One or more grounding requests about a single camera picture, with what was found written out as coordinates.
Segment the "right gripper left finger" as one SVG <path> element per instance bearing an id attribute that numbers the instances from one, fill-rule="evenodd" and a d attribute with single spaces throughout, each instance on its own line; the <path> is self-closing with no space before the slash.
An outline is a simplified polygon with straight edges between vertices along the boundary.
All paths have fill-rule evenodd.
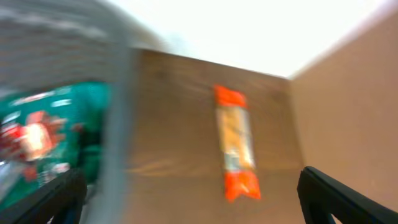
<path id="1" fill-rule="evenodd" d="M 1 224 L 79 224 L 86 192 L 82 171 L 70 169 L 1 211 Z"/>

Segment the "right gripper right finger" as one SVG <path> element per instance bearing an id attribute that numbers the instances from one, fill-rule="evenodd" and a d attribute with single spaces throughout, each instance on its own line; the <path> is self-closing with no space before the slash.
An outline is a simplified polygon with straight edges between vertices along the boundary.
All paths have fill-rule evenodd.
<path id="1" fill-rule="evenodd" d="M 312 166 L 301 171 L 297 193 L 306 224 L 397 223 L 397 212 Z"/>

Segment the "green Nescafe coffee bag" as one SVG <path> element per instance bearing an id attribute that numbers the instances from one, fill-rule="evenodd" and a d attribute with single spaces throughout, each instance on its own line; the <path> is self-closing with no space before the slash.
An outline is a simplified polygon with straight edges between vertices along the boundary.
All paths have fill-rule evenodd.
<path id="1" fill-rule="evenodd" d="M 24 166 L 1 198 L 5 209 L 69 169 L 98 180 L 110 85 L 83 82 L 1 99 L 1 159 Z"/>

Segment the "grey plastic basket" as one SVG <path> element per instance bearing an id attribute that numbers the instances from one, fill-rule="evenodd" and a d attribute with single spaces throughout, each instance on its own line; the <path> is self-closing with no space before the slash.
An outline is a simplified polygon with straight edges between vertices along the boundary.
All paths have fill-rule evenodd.
<path id="1" fill-rule="evenodd" d="M 137 52 L 117 12 L 101 1 L 2 1 L 1 99 L 83 82 L 110 85 L 98 180 L 79 223 L 119 223 L 136 118 Z M 1 159 L 1 198 L 24 166 Z"/>

